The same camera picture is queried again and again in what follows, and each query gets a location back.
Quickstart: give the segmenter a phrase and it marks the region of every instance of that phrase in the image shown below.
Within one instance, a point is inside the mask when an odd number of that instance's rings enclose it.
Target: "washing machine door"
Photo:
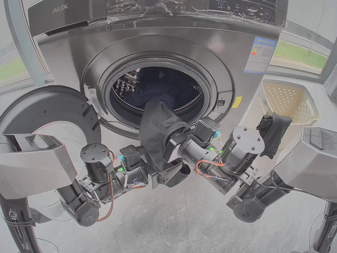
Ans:
[[[57,121],[80,128],[88,143],[101,142],[100,124],[92,105],[80,92],[51,85],[20,96],[0,116],[0,134],[33,133]]]
[[[101,142],[97,113],[87,100],[80,92],[59,85],[29,91],[1,114],[0,134],[53,135],[66,146],[78,175],[84,175],[81,148],[88,143]],[[55,191],[30,196],[28,200],[30,207],[53,220],[71,219]]]

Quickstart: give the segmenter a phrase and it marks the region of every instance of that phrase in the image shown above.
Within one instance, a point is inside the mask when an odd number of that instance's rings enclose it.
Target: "building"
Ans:
[[[40,0],[23,0],[27,9]],[[287,27],[281,39],[328,56],[337,36],[337,0],[289,0]],[[0,0],[0,66],[17,59]]]

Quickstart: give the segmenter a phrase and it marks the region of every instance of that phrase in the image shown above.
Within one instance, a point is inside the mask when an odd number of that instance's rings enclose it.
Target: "warning sticker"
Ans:
[[[256,36],[243,72],[264,74],[272,59],[276,45],[276,40]]]
[[[232,108],[237,108],[241,102],[242,96],[237,96]]]

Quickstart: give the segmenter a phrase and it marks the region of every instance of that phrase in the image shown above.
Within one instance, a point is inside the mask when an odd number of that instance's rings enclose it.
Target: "front-loading washing machine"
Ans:
[[[138,139],[144,104],[130,97],[157,82],[174,88],[183,121],[209,116],[226,138],[261,83],[287,10],[288,0],[43,0],[28,9],[29,28],[57,86],[15,100],[0,134],[63,121],[94,143],[102,125],[119,150]]]

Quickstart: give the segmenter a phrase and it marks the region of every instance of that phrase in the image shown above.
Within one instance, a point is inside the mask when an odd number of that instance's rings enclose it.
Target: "beige laundry basket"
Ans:
[[[293,122],[282,138],[279,151],[302,130],[319,120],[318,108],[306,87],[285,81],[264,79],[248,110],[243,125],[255,128],[264,114],[289,116]]]

